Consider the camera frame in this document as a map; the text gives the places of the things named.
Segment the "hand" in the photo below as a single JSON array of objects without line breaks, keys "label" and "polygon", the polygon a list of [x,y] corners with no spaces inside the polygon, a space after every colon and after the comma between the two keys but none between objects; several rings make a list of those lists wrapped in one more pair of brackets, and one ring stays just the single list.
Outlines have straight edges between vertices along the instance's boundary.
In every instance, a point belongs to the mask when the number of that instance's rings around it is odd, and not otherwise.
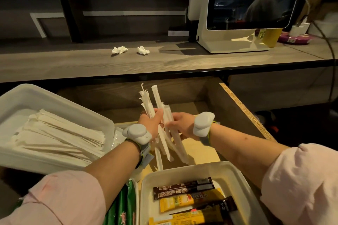
[{"label": "hand", "polygon": [[146,113],[142,113],[138,123],[142,124],[146,127],[147,131],[149,133],[151,133],[152,135],[152,139],[154,140],[157,137],[157,133],[158,133],[158,125],[161,123],[162,118],[163,118],[163,109],[155,109],[155,116],[150,119]]},{"label": "hand", "polygon": [[199,138],[193,134],[195,121],[194,115],[184,112],[174,112],[172,116],[174,117],[174,121],[168,122],[166,124],[167,127],[179,130],[185,136],[185,138],[199,140]]}]

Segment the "open drawer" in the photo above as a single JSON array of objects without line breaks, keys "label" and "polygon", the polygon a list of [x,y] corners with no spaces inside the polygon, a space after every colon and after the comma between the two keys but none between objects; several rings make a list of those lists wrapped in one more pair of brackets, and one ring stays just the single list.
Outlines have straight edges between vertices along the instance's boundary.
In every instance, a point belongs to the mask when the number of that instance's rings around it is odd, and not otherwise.
[{"label": "open drawer", "polygon": [[[116,127],[125,128],[130,122],[137,121],[140,113],[144,111],[138,93],[142,91],[141,83],[77,86],[63,89],[58,94],[111,119]],[[156,102],[151,86],[157,85],[161,100],[164,104],[170,105],[172,112],[187,112],[196,115],[210,111],[215,114],[215,120],[224,126],[274,141],[273,137],[219,78],[179,78],[143,83],[143,88],[149,90],[154,106]],[[186,139],[183,144],[189,156],[189,165],[220,161],[217,152],[211,147],[205,147],[193,139]],[[186,166],[173,151],[171,154],[175,159],[173,162],[169,162],[165,156],[162,156],[164,169]],[[157,171],[155,160],[143,171],[142,177],[153,171]]]}]

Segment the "wooden countertop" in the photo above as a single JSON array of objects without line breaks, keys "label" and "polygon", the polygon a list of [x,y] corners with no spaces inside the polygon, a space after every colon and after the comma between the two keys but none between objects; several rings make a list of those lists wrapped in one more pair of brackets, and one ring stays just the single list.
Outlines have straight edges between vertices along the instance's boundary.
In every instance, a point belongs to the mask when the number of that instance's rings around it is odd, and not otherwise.
[{"label": "wooden countertop", "polygon": [[[126,53],[112,57],[114,46],[126,46]],[[143,45],[150,54],[137,54]],[[338,42],[332,41],[335,50]],[[331,52],[322,39],[307,46],[278,43],[265,52],[210,54],[186,38],[167,37],[162,41],[49,45],[19,45],[0,48],[0,83],[42,79],[113,76],[170,71],[221,70],[226,68],[289,64],[331,59]]]}]

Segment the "person's right hand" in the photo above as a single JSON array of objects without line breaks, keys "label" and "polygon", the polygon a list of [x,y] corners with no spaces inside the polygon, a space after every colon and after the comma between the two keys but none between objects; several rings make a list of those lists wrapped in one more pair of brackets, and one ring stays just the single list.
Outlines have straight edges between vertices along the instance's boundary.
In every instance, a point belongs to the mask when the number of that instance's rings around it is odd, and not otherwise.
[{"label": "person's right hand", "polygon": [[168,122],[165,126],[179,130],[185,137],[199,140],[199,138],[193,134],[195,116],[184,112],[172,113],[174,121]]}]

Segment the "person's left hand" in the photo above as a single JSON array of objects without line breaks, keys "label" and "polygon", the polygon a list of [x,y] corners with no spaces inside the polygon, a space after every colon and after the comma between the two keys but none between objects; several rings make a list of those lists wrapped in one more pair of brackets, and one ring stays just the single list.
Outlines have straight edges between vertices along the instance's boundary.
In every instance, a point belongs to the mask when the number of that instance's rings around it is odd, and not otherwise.
[{"label": "person's left hand", "polygon": [[158,125],[161,123],[161,120],[163,118],[163,109],[155,108],[155,112],[156,114],[152,119],[150,119],[146,113],[142,113],[138,121],[139,124],[144,125],[147,131],[151,133],[151,140],[154,140],[157,137]]}]

